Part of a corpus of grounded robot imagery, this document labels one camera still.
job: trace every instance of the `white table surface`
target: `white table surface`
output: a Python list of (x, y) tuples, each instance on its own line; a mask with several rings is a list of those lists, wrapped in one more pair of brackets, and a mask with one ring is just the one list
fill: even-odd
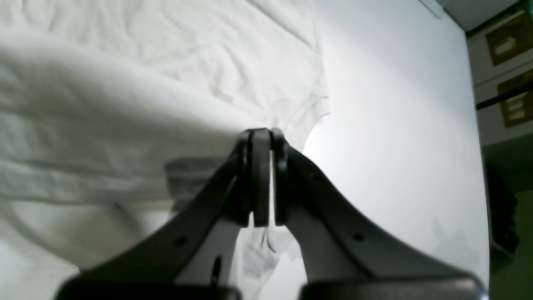
[[(417, 0), (318, 0), (317, 10), (331, 114), (304, 154), (379, 226), (487, 286), (486, 198), (464, 33)], [(295, 299), (304, 283), (301, 259), (285, 254), (260, 299)]]

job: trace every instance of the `white backdrop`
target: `white backdrop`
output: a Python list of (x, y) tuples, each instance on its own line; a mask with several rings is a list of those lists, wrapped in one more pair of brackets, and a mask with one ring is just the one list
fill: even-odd
[[(478, 127), (462, 30), (419, 1), (318, 1), (331, 115), (304, 154), (359, 210), (415, 248), (476, 274), (489, 248)], [(285, 254), (261, 299), (294, 299)]]

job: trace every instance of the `black plastic arm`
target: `black plastic arm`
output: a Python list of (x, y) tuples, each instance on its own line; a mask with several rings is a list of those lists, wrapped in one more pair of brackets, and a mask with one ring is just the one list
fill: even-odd
[[(255, 226), (268, 225), (269, 157), (269, 130), (243, 132), (183, 213), (130, 251), (70, 280), (57, 300), (240, 299), (224, 286), (249, 214), (256, 214)], [(170, 163), (171, 194), (172, 172)]]
[(286, 225), (300, 244), (311, 282), (301, 299), (485, 295), (474, 276), (424, 255), (365, 217), (278, 129), (272, 130), (272, 148), (276, 225)]

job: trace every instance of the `white fabric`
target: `white fabric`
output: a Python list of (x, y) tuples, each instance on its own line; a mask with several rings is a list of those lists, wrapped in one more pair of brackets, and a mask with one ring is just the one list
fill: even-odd
[[(0, 23), (4, 215), (81, 267), (164, 222), (142, 228), (131, 201), (168, 198), (169, 160), (226, 156), (254, 127), (301, 149), (327, 113), (310, 0), (1, 0)], [(87, 220), (104, 221), (77, 230)], [(243, 234), (237, 253), (261, 238)], [(279, 259), (264, 254), (246, 298)]]

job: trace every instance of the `screw hole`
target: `screw hole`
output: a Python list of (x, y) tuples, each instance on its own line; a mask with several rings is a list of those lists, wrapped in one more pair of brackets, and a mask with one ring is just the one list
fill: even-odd
[(362, 242), (362, 241), (365, 240), (365, 237), (362, 234), (360, 234), (360, 233), (356, 233), (356, 234), (353, 235), (353, 239), (358, 241), (358, 242)]
[(180, 236), (174, 241), (174, 245), (181, 246), (187, 242), (187, 237), (185, 235)]

